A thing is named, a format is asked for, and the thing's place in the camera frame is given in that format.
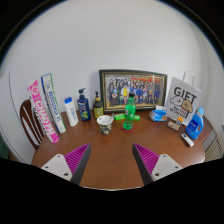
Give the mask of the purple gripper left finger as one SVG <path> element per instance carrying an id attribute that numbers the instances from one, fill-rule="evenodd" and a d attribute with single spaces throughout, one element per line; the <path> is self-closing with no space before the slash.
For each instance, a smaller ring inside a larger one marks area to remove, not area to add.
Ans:
<path id="1" fill-rule="evenodd" d="M 56 154 L 42 169 L 79 185 L 90 154 L 91 144 L 87 143 L 66 155 Z"/>

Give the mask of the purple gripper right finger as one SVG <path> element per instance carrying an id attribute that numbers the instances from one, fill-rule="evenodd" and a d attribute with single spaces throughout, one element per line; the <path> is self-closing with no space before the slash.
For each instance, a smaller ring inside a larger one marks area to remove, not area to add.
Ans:
<path id="1" fill-rule="evenodd" d="M 182 169 L 168 154 L 158 155 L 139 144 L 133 145 L 132 153 L 145 185 Z"/>

